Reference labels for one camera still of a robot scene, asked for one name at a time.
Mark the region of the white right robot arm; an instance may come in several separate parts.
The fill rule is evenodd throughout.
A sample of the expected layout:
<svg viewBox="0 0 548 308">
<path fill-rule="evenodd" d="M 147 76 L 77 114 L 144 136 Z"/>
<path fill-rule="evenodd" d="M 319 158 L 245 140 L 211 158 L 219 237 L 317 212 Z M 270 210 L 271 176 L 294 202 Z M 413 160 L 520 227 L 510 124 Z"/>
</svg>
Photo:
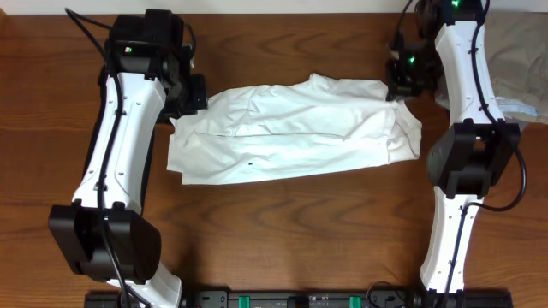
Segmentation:
<svg viewBox="0 0 548 308">
<path fill-rule="evenodd" d="M 479 210 L 513 210 L 527 189 L 527 167 L 518 125 L 505 120 L 492 93 L 486 65 L 485 18 L 425 21 L 421 40 L 406 42 L 397 28 L 389 43 L 389 98 L 408 98 L 436 86 L 442 74 L 449 94 L 448 130 L 427 155 L 427 172 L 435 195 L 435 214 L 420 282 L 433 304 L 463 298 L 464 264 Z M 520 188 L 506 205 L 485 198 L 497 185 L 510 159 L 520 167 Z"/>
</svg>

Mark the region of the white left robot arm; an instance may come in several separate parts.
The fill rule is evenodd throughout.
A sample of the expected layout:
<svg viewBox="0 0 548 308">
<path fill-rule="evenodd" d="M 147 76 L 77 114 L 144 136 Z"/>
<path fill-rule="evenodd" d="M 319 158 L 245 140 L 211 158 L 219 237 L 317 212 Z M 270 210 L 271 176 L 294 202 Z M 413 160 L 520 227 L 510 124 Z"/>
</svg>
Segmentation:
<svg viewBox="0 0 548 308">
<path fill-rule="evenodd" d="M 119 287 L 104 307 L 183 307 L 182 280 L 161 262 L 160 232 L 143 217 L 158 122 L 207 106 L 205 78 L 184 77 L 183 102 L 157 76 L 106 75 L 102 106 L 82 180 L 69 205 L 55 205 L 48 228 L 76 275 Z"/>
</svg>

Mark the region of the white t-shirt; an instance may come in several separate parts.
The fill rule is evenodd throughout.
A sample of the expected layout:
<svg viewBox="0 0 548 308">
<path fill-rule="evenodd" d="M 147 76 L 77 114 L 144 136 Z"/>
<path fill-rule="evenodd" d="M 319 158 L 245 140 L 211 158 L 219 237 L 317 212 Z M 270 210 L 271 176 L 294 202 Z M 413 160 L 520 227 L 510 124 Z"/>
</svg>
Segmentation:
<svg viewBox="0 0 548 308">
<path fill-rule="evenodd" d="M 172 122 L 167 169 L 184 185 L 227 185 L 416 160 L 422 125 L 387 94 L 380 80 L 320 74 L 220 92 Z"/>
</svg>

